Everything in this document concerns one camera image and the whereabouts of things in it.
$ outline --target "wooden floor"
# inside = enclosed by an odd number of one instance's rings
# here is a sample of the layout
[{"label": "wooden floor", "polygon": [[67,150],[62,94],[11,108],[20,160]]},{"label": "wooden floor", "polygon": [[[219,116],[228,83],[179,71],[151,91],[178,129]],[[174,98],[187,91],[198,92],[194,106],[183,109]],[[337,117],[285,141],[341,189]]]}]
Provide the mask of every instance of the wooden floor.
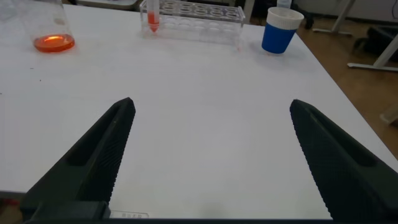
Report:
[{"label": "wooden floor", "polygon": [[[251,22],[265,25],[265,19],[252,19]],[[334,20],[331,19],[316,19],[313,28],[330,29],[333,23]],[[312,30],[305,30],[302,24],[297,34],[398,159],[398,128],[388,126],[380,120],[381,113],[398,104],[398,72],[347,67],[349,62],[373,64],[377,59],[360,50],[353,52],[355,40],[366,37],[369,27],[369,24],[345,21],[341,30],[353,33],[353,37],[348,37],[314,33]]]}]

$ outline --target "white table leg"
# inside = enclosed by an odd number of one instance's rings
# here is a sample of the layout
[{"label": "white table leg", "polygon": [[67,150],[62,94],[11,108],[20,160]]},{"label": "white table leg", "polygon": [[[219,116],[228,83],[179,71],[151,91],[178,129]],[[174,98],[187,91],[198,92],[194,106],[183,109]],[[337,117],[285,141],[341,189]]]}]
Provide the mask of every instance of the white table leg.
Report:
[{"label": "white table leg", "polygon": [[367,68],[367,69],[376,69],[376,70],[386,70],[391,72],[398,72],[398,68],[395,67],[385,67],[385,64],[391,58],[391,56],[398,49],[398,35],[391,41],[391,43],[387,46],[387,48],[383,51],[380,57],[376,60],[373,65],[364,65],[359,63],[348,63],[347,65],[350,68]]},{"label": "white table leg", "polygon": [[251,13],[253,12],[253,7],[254,7],[254,0],[246,0],[244,3],[244,16],[246,18],[244,19],[245,24],[250,24],[250,18],[251,18]]},{"label": "white table leg", "polygon": [[383,114],[380,114],[380,118],[386,124],[392,124],[398,120],[398,104],[390,106]]},{"label": "white table leg", "polygon": [[326,29],[312,29],[314,32],[327,32],[327,33],[338,33],[338,34],[344,34],[344,35],[352,35],[350,32],[342,32],[339,31],[341,24],[344,22],[344,20],[347,17],[347,14],[353,7],[353,4],[355,3],[355,0],[348,0],[347,5],[344,7],[343,11],[340,13],[338,16],[335,24],[331,28],[331,30],[326,30]]}]

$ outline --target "orange liquid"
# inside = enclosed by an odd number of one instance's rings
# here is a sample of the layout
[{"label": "orange liquid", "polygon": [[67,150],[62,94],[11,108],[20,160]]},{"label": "orange liquid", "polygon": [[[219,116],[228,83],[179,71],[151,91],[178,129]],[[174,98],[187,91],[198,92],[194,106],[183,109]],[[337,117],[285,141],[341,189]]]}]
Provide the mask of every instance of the orange liquid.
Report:
[{"label": "orange liquid", "polygon": [[152,32],[156,32],[159,28],[159,19],[155,18],[155,12],[149,11],[148,12],[148,24]]},{"label": "orange liquid", "polygon": [[33,45],[41,52],[61,52],[73,47],[75,39],[68,34],[52,34],[35,39]]}]

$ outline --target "label sticker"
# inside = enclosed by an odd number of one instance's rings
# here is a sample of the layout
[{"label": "label sticker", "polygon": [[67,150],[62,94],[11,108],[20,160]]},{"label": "label sticker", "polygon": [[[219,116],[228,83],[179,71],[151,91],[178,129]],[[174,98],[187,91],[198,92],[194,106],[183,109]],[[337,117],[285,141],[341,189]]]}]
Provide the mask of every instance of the label sticker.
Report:
[{"label": "label sticker", "polygon": [[124,212],[124,211],[111,211],[109,218],[149,218],[148,213],[141,212]]}]

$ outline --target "chair leg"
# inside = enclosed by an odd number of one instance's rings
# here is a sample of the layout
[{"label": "chair leg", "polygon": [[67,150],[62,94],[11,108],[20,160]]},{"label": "chair leg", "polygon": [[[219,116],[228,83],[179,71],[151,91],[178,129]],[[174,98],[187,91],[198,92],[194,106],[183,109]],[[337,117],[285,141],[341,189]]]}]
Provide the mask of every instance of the chair leg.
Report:
[{"label": "chair leg", "polygon": [[392,105],[383,114],[380,114],[380,118],[386,124],[397,124],[398,123],[398,103]]}]

